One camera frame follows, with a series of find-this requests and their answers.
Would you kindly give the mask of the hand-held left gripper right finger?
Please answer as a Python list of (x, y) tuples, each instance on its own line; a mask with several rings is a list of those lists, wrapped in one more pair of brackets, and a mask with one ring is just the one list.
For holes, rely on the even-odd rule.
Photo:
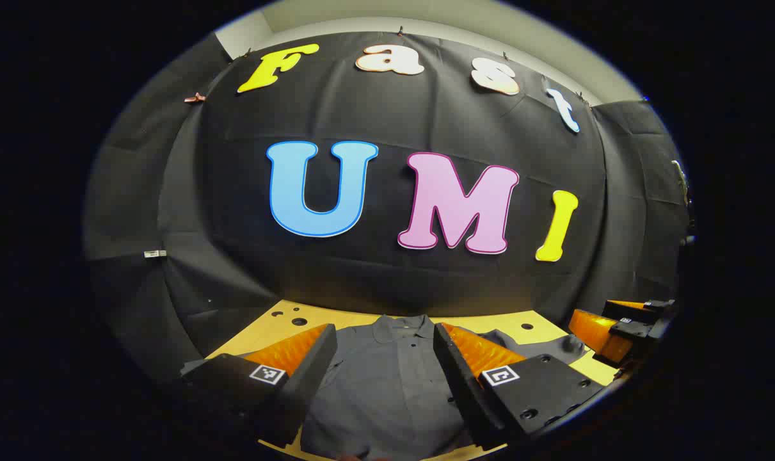
[(440, 322), (434, 351), (474, 444), (528, 446), (603, 390), (548, 353), (522, 355)]

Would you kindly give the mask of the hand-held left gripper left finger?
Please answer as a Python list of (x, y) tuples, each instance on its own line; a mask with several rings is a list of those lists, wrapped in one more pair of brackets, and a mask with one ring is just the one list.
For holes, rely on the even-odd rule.
[(180, 403), (218, 441), (284, 448), (336, 352), (337, 328), (325, 323), (246, 356), (220, 354), (180, 377)]

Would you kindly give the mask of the black backdrop cloth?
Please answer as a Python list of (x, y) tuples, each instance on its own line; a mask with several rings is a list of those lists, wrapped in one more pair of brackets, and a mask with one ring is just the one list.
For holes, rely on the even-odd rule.
[[(670, 300), (689, 214), (680, 155), (644, 101), (592, 106), (512, 62), (518, 95), (478, 87), (491, 54), (431, 36), (352, 32), (229, 61), (209, 36), (127, 105), (100, 146), (84, 247), (103, 317), (156, 380), (205, 358), (282, 300), (337, 311), (467, 317), (533, 309), (562, 324), (606, 300)], [(199, 92), (205, 102), (185, 103)], [(285, 230), (269, 208), (278, 142), (313, 143), (301, 192), (335, 207), (331, 147), (369, 142), (364, 206), (326, 238)], [(465, 192), (518, 173), (507, 249), (472, 253), (469, 231), (431, 225), (403, 248), (416, 152), (445, 158)], [(145, 259), (165, 249), (167, 257)]]

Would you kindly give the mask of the grey button shirt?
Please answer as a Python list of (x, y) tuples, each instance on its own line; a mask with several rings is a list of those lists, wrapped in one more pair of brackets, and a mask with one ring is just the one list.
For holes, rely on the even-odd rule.
[[(297, 334), (334, 325), (337, 350), (297, 432), (300, 458), (422, 461), (478, 452), (434, 353), (431, 318), (319, 307), (302, 317), (308, 324)], [(259, 341), (277, 325), (253, 322), (212, 358)]]

